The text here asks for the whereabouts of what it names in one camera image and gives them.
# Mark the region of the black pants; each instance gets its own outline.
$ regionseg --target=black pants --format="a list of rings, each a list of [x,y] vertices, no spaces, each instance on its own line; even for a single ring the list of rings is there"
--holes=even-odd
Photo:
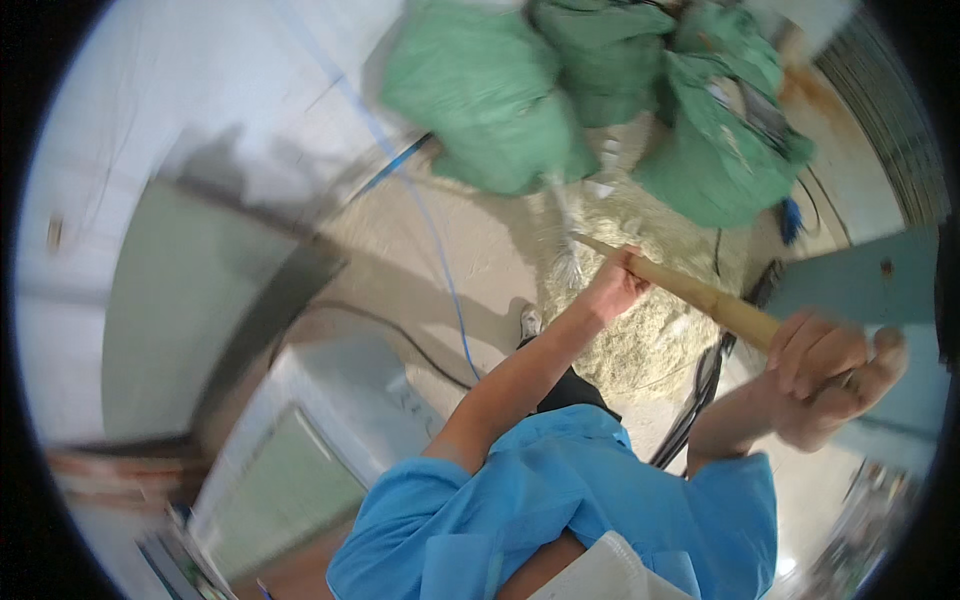
[[[527,338],[523,340],[516,349],[523,348],[533,339],[534,338]],[[600,390],[597,390],[584,381],[584,379],[573,370],[573,367],[570,367],[563,376],[561,376],[557,385],[553,386],[553,389],[550,390],[546,397],[540,401],[540,404],[537,405],[537,412],[545,413],[573,404],[592,404],[593,406],[599,406],[607,411],[617,422],[623,419],[623,417],[620,417],[608,408],[607,403],[604,402],[603,397],[600,396]]]

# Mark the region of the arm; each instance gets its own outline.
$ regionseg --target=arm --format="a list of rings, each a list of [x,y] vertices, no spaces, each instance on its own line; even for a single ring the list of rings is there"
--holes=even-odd
[[[771,344],[766,371],[722,397],[694,422],[687,449],[687,476],[716,460],[746,456],[754,442],[777,433],[788,444],[813,452],[848,420],[870,410],[906,371],[899,331],[874,336],[868,362],[859,329],[831,324],[809,311],[783,323]],[[829,380],[853,369],[842,388]]]
[[[537,339],[481,379],[423,456],[443,458],[476,473],[490,446],[533,412],[596,334],[650,287],[627,271],[629,252],[636,249],[624,247],[611,256],[588,288]]]

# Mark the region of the left hand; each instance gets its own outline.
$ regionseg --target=left hand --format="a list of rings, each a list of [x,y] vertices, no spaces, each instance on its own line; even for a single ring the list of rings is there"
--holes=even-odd
[[[868,362],[867,339],[859,328],[839,326],[801,311],[774,336],[764,378],[772,388],[771,422],[800,450],[822,447],[845,422],[872,408],[903,376],[906,343],[893,327],[874,336],[876,356]],[[843,387],[829,380],[853,370]]]

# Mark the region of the blue cable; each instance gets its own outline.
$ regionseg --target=blue cable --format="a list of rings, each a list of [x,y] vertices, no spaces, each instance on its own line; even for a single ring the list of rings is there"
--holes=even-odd
[[[370,130],[370,133],[373,136],[373,139],[376,140],[377,145],[390,159],[396,158],[396,150],[390,143],[390,140],[387,138],[387,134],[384,133],[383,128],[380,127],[379,121],[377,121],[376,118],[371,114],[370,110],[364,104],[363,99],[360,98],[360,96],[350,85],[349,81],[347,80],[347,75],[344,73],[344,71],[337,66],[333,60],[330,59],[326,52],[324,52],[324,49],[320,47],[320,44],[317,43],[317,39],[314,38],[313,34],[311,34],[306,28],[306,25],[303,23],[303,19],[300,18],[300,16],[294,12],[284,0],[271,0],[271,4],[274,6],[274,9],[276,10],[280,19],[284,22],[291,33],[300,40],[300,43],[303,44],[304,49],[310,54],[310,56],[313,57],[314,60],[317,61],[317,63],[320,65],[320,68],[322,68],[322,70],[325,72],[326,76],[333,82],[334,85],[340,88],[341,93],[343,93],[347,100],[353,104],[353,107],[364,119],[367,129]],[[460,340],[464,345],[464,355],[467,358],[470,369],[473,371],[473,376],[479,380],[480,373],[477,371],[476,367],[473,366],[473,359],[470,357],[470,348],[467,344],[467,328],[464,326],[464,314],[460,308],[460,299],[457,297],[457,289],[453,284],[453,276],[450,274],[450,267],[446,262],[444,244],[440,239],[440,234],[437,233],[437,228],[434,226],[433,219],[430,218],[430,213],[426,210],[423,198],[420,197],[420,192],[417,191],[417,187],[407,175],[406,169],[402,165],[398,165],[396,172],[403,181],[407,191],[411,196],[413,196],[414,201],[417,203],[417,208],[420,209],[420,213],[423,215],[423,219],[426,221],[427,227],[430,229],[430,235],[433,237],[434,244],[437,247],[437,255],[440,258],[440,264],[444,269],[446,285],[450,290],[450,296],[453,298],[453,306],[457,310],[457,321],[460,322]]]

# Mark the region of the leg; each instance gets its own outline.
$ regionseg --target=leg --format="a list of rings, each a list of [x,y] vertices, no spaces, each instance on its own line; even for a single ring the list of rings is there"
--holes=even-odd
[[[523,339],[516,349],[523,348],[529,344],[531,340],[537,337],[541,328],[542,319],[540,313],[537,311],[537,307],[533,304],[527,304],[520,314],[520,330]],[[540,401],[540,404],[537,406],[537,412],[545,413],[573,404],[592,404],[607,411],[617,422],[623,419],[608,408],[607,403],[604,402],[603,397],[600,396],[599,390],[587,383],[586,380],[573,370],[573,367],[570,367],[560,378],[560,381],[553,386],[549,394]]]

